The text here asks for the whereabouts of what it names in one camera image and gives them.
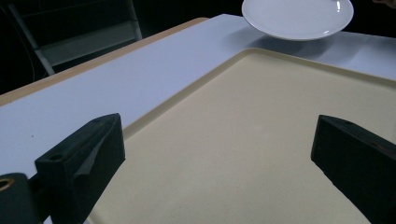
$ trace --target table surface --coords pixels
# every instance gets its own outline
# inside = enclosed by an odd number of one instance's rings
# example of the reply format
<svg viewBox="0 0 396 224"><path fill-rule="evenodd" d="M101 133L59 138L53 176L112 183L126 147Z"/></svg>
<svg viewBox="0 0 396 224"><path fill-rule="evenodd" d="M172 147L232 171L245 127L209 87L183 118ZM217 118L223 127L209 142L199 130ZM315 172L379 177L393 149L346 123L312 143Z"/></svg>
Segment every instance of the table surface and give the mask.
<svg viewBox="0 0 396 224"><path fill-rule="evenodd" d="M269 49L396 79L396 39L340 32L286 41L242 17L197 19L0 96L0 174L34 160L91 119L120 113L125 128L243 49Z"/></svg>

